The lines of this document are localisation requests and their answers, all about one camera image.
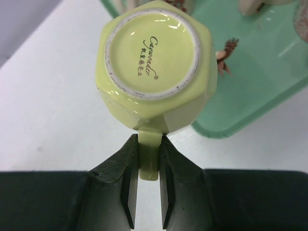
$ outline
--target white table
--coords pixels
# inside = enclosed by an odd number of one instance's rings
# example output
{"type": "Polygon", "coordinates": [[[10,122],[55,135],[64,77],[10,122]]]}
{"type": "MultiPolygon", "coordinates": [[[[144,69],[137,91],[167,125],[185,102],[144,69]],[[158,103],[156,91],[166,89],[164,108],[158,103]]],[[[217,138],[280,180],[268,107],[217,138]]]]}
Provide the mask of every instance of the white table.
{"type": "MultiPolygon", "coordinates": [[[[0,70],[0,169],[89,170],[133,133],[104,106],[94,82],[98,0],[64,0],[0,70]]],[[[241,132],[209,140],[192,128],[169,136],[203,168],[308,172],[308,90],[241,132]]],[[[136,231],[161,231],[159,182],[139,181],[136,231]]]]}

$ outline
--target green tray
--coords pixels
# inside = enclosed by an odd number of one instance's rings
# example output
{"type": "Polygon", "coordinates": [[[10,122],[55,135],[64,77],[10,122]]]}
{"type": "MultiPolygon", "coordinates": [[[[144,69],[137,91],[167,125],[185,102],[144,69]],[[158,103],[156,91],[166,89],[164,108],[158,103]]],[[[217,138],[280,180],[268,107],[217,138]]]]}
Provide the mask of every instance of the green tray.
{"type": "MultiPolygon", "coordinates": [[[[110,1],[102,2],[118,16],[110,1]]],[[[229,137],[308,85],[308,44],[293,27],[296,6],[265,6],[246,17],[238,0],[196,1],[192,16],[209,28],[217,51],[226,40],[240,39],[226,61],[232,76],[218,77],[215,95],[192,125],[197,132],[229,137]]]]}

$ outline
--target cup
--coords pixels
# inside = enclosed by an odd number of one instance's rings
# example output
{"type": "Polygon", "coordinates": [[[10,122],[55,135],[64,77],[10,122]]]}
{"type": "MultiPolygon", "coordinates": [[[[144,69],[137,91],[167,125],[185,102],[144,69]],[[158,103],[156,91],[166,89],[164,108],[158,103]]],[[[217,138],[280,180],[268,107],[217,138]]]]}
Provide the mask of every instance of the cup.
{"type": "Polygon", "coordinates": [[[96,85],[110,113],[138,131],[139,177],[157,180],[162,135],[190,125],[217,85],[209,30],[156,0],[103,28],[96,85]]]}
{"type": "Polygon", "coordinates": [[[301,39],[308,42],[308,0],[300,0],[293,18],[294,29],[301,39]]]}

